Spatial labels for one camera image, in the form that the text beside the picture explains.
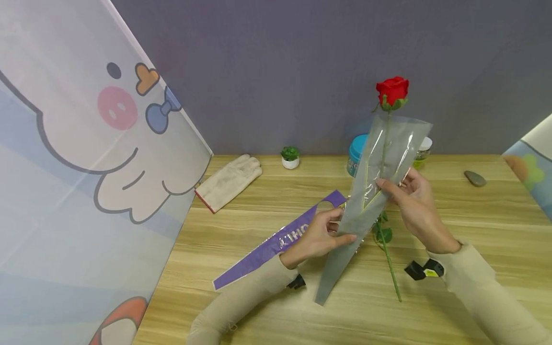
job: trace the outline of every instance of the red rose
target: red rose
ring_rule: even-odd
[[[389,110],[396,110],[407,101],[408,79],[404,79],[403,77],[387,79],[383,83],[377,83],[376,90],[380,93],[379,99],[381,108],[386,112]],[[387,102],[384,100],[384,95],[387,96]]]

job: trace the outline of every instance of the blue bow tie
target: blue bow tie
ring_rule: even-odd
[[[165,102],[163,104],[152,103],[146,109],[146,121],[151,130],[157,134],[163,134],[169,126],[169,113],[177,112],[182,106],[169,89],[165,87]]]

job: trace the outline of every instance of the blue lid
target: blue lid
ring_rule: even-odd
[[[362,156],[362,150],[364,149],[364,145],[368,141],[368,134],[361,134],[353,139],[353,142],[351,143],[351,146],[349,147],[349,156],[352,160],[355,161],[355,163],[358,163],[360,161],[360,157]]]

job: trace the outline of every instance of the small potted plant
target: small potted plant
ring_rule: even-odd
[[[294,146],[286,146],[281,151],[282,165],[286,169],[295,169],[299,165],[299,150]]]

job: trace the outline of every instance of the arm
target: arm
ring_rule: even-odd
[[[297,276],[276,255],[251,274],[227,287],[192,323],[188,345],[218,345],[221,336],[257,304],[282,291]]]
[[[220,338],[235,327],[257,304],[282,291],[295,277],[303,261],[353,243],[355,235],[336,236],[342,209],[318,213],[303,236],[285,253],[232,283],[192,323],[187,345],[219,345]]]
[[[470,244],[452,254],[429,253],[443,280],[494,344],[552,344],[550,333],[495,280],[495,271]]]
[[[429,182],[411,168],[398,187],[378,186],[399,206],[405,226],[444,267],[443,280],[477,325],[499,345],[552,345],[550,333],[495,280],[477,250],[457,241],[441,221]]]

